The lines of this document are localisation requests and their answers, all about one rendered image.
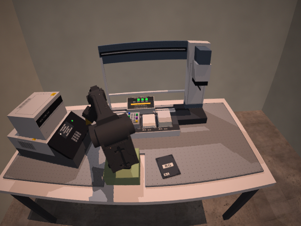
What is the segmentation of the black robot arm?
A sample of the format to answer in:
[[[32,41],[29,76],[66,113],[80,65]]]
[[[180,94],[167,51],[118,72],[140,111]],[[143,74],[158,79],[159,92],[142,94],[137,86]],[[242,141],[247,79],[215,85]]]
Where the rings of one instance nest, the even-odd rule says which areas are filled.
[[[101,146],[113,173],[131,169],[132,165],[139,163],[130,136],[135,133],[131,119],[126,113],[114,113],[106,102],[104,90],[97,85],[90,87],[86,97],[97,114],[96,124],[88,127],[94,147]]]

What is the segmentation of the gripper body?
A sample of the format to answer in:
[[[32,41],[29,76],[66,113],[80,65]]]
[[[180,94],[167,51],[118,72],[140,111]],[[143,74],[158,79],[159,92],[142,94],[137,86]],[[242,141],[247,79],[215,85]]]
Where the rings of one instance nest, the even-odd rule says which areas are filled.
[[[93,110],[92,106],[91,106],[90,110],[88,110],[89,108],[90,108],[90,106],[87,106],[85,108],[85,110],[82,113],[82,116],[84,118],[86,118],[87,120],[89,120],[91,123],[93,123],[94,121],[96,122],[96,120],[97,120],[96,111]]]

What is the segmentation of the white thermal cycler with black keypad panel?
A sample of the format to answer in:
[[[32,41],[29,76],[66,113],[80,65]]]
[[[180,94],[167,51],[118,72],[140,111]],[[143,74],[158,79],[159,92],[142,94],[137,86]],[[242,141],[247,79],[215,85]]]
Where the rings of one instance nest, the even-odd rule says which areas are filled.
[[[60,92],[34,92],[7,117],[14,126],[7,137],[22,156],[79,168],[91,124],[66,110]]]

